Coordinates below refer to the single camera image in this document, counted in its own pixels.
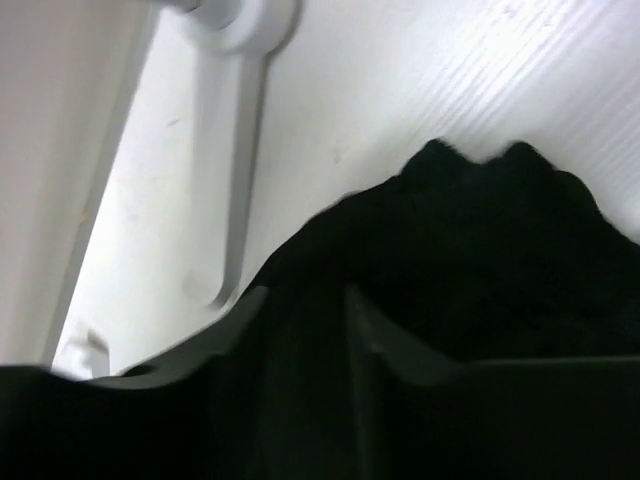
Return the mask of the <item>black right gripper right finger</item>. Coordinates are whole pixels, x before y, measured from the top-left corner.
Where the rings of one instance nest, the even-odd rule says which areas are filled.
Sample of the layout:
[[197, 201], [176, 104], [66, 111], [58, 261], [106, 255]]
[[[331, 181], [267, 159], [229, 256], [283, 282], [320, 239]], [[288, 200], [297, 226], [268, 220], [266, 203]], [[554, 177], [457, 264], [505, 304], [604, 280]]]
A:
[[457, 362], [348, 287], [362, 479], [635, 479], [636, 357]]

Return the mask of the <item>black trousers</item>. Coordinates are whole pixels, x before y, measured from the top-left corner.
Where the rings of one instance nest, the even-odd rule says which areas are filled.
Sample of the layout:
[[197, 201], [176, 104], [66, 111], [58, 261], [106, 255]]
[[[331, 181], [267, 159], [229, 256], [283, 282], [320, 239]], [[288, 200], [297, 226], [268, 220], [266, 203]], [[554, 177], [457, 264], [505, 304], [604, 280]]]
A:
[[356, 479], [345, 293], [457, 362], [636, 357], [639, 248], [586, 186], [518, 142], [433, 140], [311, 219], [253, 279], [268, 296], [243, 479]]

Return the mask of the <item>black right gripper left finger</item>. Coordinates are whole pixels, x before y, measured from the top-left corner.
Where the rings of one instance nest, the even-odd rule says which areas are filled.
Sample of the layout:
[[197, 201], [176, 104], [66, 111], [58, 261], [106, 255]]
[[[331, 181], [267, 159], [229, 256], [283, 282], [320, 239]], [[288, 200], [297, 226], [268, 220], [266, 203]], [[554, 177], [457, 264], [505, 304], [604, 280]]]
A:
[[1, 371], [5, 479], [243, 479], [253, 458], [265, 288], [119, 376]]

